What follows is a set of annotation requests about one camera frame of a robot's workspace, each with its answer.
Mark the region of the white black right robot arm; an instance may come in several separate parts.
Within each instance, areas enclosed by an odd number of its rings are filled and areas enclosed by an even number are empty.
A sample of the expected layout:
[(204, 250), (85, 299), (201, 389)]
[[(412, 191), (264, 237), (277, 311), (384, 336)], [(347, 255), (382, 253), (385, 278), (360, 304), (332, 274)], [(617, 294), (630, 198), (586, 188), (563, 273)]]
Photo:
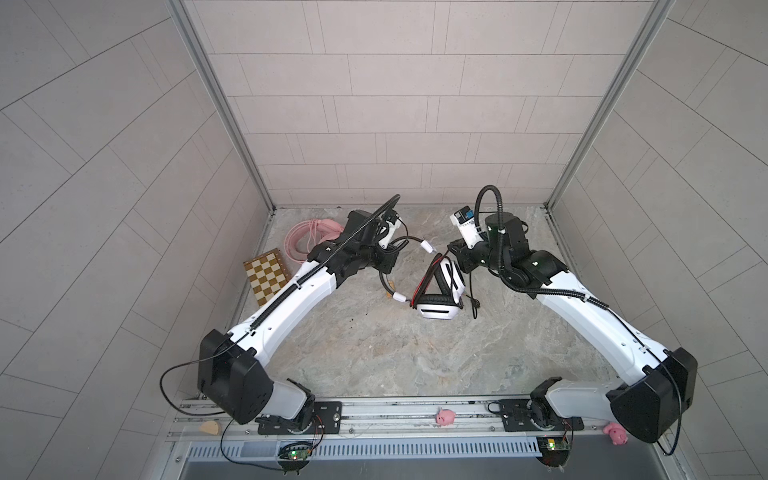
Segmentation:
[(480, 220), (478, 206), (455, 211), (451, 223), (461, 237), (449, 251), (459, 269), (470, 274), (487, 269), (508, 289), (529, 296), (557, 313), (612, 366), (615, 380), (566, 381), (551, 377), (530, 394), (533, 423), (551, 429), (572, 417), (616, 423), (645, 443), (656, 443), (669, 430), (681, 431), (683, 414), (692, 405), (697, 360), (684, 348), (670, 350), (631, 326), (593, 295), (557, 256), (533, 250), (527, 224), (503, 209), (499, 189), (496, 208)]

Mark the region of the white black headphones with cable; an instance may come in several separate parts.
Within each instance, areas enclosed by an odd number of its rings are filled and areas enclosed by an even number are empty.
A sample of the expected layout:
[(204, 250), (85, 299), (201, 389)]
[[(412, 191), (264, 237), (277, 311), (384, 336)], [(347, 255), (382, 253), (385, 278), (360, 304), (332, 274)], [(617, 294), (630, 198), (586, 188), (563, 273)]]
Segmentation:
[(466, 290), (457, 262), (439, 253), (426, 240), (410, 235), (395, 238), (389, 247), (402, 250), (410, 240), (418, 241), (423, 250), (435, 254), (416, 289), (410, 296), (397, 292), (389, 286), (387, 275), (379, 272), (382, 286), (393, 300), (407, 304), (425, 319), (452, 320), (464, 308)]

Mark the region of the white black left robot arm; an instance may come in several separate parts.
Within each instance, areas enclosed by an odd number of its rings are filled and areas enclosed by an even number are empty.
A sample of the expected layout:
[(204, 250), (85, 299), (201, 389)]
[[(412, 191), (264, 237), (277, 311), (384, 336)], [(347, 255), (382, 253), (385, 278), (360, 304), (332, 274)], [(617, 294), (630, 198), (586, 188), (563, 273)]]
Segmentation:
[(372, 213), (353, 210), (341, 234), (309, 252), (296, 275), (246, 321), (222, 333), (211, 330), (201, 341), (197, 388), (219, 414), (240, 425), (259, 416), (281, 419), (294, 431), (312, 421), (315, 397), (299, 383), (276, 381), (265, 368), (291, 331), (346, 279), (367, 268), (391, 267), (382, 241), (395, 231), (394, 195)]

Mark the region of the pink headphones with cable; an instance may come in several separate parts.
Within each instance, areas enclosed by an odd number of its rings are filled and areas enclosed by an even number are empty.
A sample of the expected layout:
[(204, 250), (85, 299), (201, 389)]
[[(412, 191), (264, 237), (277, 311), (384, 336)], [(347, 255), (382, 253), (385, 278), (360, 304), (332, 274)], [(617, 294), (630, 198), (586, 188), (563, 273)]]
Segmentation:
[(319, 243), (334, 240), (344, 227), (332, 219), (310, 219), (297, 223), (284, 239), (284, 253), (295, 263), (303, 263)]

